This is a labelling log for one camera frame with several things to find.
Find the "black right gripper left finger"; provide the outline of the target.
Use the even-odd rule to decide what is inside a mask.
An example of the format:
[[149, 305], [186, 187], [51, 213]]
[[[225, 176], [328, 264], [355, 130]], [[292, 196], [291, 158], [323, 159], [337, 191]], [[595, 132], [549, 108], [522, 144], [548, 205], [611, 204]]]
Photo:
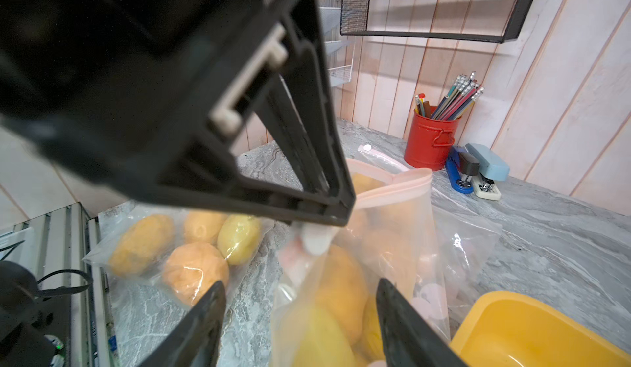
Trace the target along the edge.
[[215, 366], [226, 309], [225, 287], [217, 281], [140, 367]]

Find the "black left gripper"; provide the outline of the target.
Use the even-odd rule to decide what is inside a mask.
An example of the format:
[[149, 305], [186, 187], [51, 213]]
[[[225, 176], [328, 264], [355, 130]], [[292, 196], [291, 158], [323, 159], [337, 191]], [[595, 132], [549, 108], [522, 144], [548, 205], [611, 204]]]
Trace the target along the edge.
[[152, 204], [267, 204], [230, 151], [295, 61], [299, 0], [1, 0], [1, 123]]

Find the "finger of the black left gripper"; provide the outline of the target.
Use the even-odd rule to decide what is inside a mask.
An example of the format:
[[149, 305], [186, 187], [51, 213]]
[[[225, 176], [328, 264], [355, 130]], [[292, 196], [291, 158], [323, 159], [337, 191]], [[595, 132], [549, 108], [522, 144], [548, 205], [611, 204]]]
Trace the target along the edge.
[[[318, 0], [212, 0], [187, 41], [214, 53], [169, 117], [178, 149], [157, 178], [158, 203], [347, 223], [355, 194], [335, 126]], [[253, 115], [299, 189], [238, 170], [230, 147]]]

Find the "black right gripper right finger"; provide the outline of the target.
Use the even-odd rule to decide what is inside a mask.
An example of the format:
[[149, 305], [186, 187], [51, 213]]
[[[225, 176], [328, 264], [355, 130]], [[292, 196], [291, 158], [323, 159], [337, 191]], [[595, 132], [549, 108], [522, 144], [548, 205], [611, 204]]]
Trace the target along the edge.
[[465, 367], [466, 364], [385, 278], [379, 280], [376, 306], [387, 365]]

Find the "bagged potato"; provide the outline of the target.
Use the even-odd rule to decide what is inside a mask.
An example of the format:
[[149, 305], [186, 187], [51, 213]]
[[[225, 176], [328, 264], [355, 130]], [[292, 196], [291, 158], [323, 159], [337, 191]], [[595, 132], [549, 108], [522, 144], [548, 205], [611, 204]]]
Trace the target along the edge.
[[192, 211], [184, 222], [184, 238], [187, 243], [205, 242], [215, 245], [228, 215], [214, 211]]
[[108, 265], [119, 277], [141, 275], [174, 243], [174, 239], [172, 217], [156, 214], [143, 218], [121, 236]]

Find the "clear zipper bag pink zip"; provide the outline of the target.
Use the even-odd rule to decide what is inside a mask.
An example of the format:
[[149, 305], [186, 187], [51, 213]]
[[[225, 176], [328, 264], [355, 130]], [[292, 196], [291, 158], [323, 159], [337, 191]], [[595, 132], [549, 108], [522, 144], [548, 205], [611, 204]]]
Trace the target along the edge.
[[119, 364], [138, 366], [218, 281], [231, 302], [269, 218], [133, 204], [100, 224], [84, 260], [106, 275]]

